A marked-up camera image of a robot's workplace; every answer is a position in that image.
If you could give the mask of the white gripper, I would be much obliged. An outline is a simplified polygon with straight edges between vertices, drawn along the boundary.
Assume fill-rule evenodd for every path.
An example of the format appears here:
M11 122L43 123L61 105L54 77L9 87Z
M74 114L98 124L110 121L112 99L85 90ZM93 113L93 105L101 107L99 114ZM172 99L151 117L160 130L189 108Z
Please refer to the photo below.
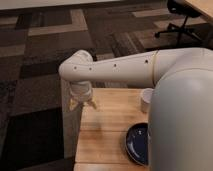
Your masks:
M70 84L70 94L74 100L78 102L87 102L89 106L92 106L94 109L97 109L96 103L91 100L93 96L92 85L89 81L76 82ZM78 102L71 101L69 109L73 111Z

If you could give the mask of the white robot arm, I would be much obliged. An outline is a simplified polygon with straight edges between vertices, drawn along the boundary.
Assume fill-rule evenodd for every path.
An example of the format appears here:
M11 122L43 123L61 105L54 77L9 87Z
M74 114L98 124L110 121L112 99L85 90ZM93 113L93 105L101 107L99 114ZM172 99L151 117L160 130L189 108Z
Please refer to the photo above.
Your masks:
M79 50L58 72L79 102L92 98L94 82L151 88L150 171L213 171L213 50L162 49L101 61Z

